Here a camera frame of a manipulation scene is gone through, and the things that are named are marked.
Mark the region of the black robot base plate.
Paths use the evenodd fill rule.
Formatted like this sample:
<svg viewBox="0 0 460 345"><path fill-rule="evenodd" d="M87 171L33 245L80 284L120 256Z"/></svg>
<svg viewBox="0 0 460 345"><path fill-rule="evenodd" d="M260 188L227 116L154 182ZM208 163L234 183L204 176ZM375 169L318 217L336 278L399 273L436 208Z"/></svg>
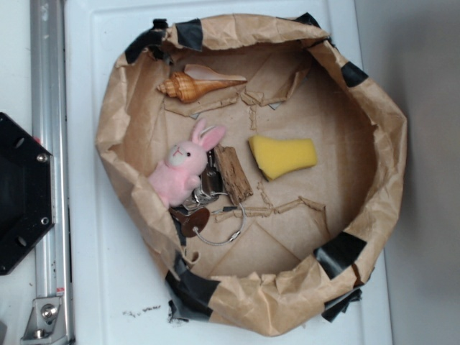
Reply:
<svg viewBox="0 0 460 345"><path fill-rule="evenodd" d="M54 225L52 155L1 114L1 275L10 274Z"/></svg>

